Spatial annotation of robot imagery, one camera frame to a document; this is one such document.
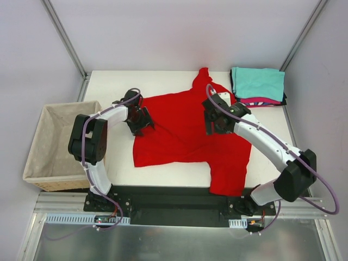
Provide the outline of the red t shirt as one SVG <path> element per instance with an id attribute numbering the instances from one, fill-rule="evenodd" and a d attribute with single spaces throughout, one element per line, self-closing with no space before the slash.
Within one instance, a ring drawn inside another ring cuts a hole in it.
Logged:
<path id="1" fill-rule="evenodd" d="M 154 127 L 136 136 L 134 166 L 206 162 L 210 167 L 211 193 L 241 196 L 252 146 L 235 134 L 206 134 L 202 102 L 207 99 L 207 84 L 217 92 L 226 91 L 213 82 L 208 68 L 203 67 L 190 90 L 144 98 L 142 105 Z"/>

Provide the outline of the pink t shirt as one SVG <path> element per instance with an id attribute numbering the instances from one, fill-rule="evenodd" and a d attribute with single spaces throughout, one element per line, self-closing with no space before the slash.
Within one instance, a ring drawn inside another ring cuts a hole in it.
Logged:
<path id="1" fill-rule="evenodd" d="M 274 107 L 281 105 L 281 102 L 264 97 L 239 98 L 238 101 L 249 108 L 254 107 Z"/>

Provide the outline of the black t shirt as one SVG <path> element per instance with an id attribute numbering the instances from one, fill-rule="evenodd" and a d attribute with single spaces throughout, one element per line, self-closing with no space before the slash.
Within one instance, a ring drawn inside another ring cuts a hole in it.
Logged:
<path id="1" fill-rule="evenodd" d="M 231 79 L 231 86 L 232 86 L 231 70 L 230 70 L 230 79 Z M 238 98 L 234 93 L 233 93 L 233 95 L 234 95 L 234 97 L 236 98 L 236 100 L 238 101 L 239 98 Z M 286 94 L 284 93 L 283 100 L 281 101 L 281 105 L 279 105 L 279 106 L 286 105 L 286 98 L 287 98 L 287 96 L 286 96 Z"/>

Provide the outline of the wicker basket with cloth liner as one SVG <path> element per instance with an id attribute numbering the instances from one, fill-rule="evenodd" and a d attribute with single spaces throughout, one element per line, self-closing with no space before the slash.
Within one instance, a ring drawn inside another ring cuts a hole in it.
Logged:
<path id="1" fill-rule="evenodd" d="M 81 164 L 68 153 L 74 120 L 101 111 L 97 101 L 47 104 L 43 107 L 23 172 L 23 180 L 44 191 L 89 187 Z"/>

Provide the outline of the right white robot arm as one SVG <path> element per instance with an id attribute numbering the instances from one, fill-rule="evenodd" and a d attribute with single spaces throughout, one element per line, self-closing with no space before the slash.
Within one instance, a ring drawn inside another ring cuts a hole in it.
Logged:
<path id="1" fill-rule="evenodd" d="M 219 94 L 208 97 L 202 105 L 208 135 L 234 133 L 242 137 L 262 152 L 280 172 L 278 178 L 254 187 L 235 203 L 234 210 L 237 213 L 252 216 L 270 202 L 294 202 L 316 181 L 316 177 L 302 165 L 304 161 L 315 169 L 315 153 L 310 149 L 301 151 L 286 145 L 270 133 L 249 108 L 239 102 L 228 105 Z"/>

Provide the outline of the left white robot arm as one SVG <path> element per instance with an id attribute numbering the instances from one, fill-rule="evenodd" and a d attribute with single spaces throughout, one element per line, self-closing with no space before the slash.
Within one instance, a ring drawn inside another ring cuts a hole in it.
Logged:
<path id="1" fill-rule="evenodd" d="M 108 193 L 112 184 L 104 166 L 108 131 L 119 123 L 126 123 L 133 136 L 143 136 L 143 129 L 154 128 L 154 122 L 142 107 L 143 97 L 137 88 L 129 89 L 123 98 L 91 115 L 76 116 L 68 152 L 80 162 L 90 183 L 90 191 L 98 195 L 96 205 L 104 212 L 113 209 L 115 199 Z"/>

